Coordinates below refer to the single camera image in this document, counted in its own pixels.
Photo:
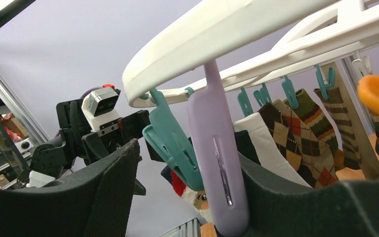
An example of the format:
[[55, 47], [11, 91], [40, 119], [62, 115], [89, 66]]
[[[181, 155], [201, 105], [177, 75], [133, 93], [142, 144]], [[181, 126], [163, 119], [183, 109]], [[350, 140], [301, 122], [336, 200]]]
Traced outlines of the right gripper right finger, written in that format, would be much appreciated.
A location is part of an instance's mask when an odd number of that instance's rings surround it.
[[379, 237], [379, 181], [315, 190], [239, 156], [248, 218], [216, 221], [220, 237]]

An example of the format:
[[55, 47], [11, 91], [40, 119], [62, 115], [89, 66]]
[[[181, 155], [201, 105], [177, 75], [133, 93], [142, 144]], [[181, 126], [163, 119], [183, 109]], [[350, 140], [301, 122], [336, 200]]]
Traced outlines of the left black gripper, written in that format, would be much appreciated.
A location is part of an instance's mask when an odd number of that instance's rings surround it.
[[82, 99], [76, 99], [57, 104], [59, 135], [35, 147], [30, 187], [42, 187], [61, 177], [76, 157], [83, 158], [86, 165], [105, 158], [132, 139], [142, 138], [142, 130], [150, 123], [149, 112], [140, 110], [124, 118], [100, 116], [101, 125], [91, 128], [81, 109], [82, 103]]

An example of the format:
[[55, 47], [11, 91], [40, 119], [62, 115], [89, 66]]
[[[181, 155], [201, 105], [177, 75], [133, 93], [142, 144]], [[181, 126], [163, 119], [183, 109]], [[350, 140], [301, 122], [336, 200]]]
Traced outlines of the lilac clothes peg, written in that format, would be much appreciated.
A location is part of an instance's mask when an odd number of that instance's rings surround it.
[[204, 64], [207, 85], [188, 99], [191, 140], [213, 223], [225, 237], [249, 226], [249, 207], [224, 87], [215, 60]]

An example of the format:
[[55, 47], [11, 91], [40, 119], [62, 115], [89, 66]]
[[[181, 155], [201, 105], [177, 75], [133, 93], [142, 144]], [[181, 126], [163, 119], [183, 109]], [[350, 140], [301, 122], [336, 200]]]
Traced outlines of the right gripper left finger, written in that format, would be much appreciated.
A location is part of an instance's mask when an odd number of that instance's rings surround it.
[[109, 156], [41, 188], [0, 190], [0, 237], [123, 237], [140, 146]]

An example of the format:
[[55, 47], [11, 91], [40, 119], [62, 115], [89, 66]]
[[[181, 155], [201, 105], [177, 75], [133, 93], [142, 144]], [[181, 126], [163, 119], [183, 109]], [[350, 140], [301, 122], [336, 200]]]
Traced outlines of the teal clothes peg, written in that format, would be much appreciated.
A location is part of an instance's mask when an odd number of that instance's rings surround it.
[[156, 108], [149, 114], [150, 124], [143, 137], [180, 179], [192, 190], [202, 191], [204, 185], [192, 144], [171, 112], [162, 92], [150, 90]]

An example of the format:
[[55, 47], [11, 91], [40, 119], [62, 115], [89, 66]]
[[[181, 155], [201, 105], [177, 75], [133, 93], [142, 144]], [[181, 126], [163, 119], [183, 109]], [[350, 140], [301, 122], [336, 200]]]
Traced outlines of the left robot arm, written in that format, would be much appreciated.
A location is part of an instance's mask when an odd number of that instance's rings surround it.
[[17, 180], [31, 183], [33, 172], [60, 178], [62, 171], [80, 157], [85, 165], [95, 163], [123, 147], [132, 139], [142, 138], [149, 125], [149, 112], [140, 110], [126, 117], [114, 116], [91, 128], [81, 107], [83, 100], [61, 102], [56, 106], [59, 135], [38, 146], [26, 148], [26, 159], [0, 121], [0, 152], [15, 172]]

